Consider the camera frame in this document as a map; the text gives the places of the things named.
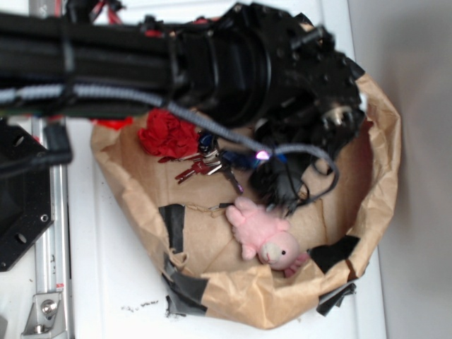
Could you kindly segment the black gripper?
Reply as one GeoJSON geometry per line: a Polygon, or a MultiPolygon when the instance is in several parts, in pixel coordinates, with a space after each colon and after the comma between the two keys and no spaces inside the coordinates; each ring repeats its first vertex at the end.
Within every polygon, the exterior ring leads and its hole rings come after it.
{"type": "Polygon", "coordinates": [[[263,55],[251,120],[269,155],[249,183],[267,206],[292,212],[329,192],[311,192],[308,169],[338,183],[335,159],[362,125],[362,101],[349,59],[322,25],[303,28],[298,17],[257,3],[246,21],[263,55]]]}

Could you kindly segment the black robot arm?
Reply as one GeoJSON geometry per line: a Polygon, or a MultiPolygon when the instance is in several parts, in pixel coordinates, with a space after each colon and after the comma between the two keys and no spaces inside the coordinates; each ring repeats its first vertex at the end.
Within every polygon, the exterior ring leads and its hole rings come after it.
{"type": "Polygon", "coordinates": [[[353,62],[324,27],[262,4],[235,4],[215,20],[94,25],[91,1],[62,18],[1,14],[1,119],[124,119],[168,109],[264,162],[251,185],[292,213],[304,172],[335,158],[366,116],[353,62]]]}

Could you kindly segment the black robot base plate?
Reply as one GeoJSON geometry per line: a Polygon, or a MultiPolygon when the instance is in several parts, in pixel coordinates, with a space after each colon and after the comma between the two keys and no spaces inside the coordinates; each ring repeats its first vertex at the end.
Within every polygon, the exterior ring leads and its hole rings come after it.
{"type": "MultiPolygon", "coordinates": [[[[46,149],[20,126],[1,121],[1,164],[39,157],[46,149]]],[[[48,169],[1,179],[1,272],[21,259],[52,224],[48,169]]]]}

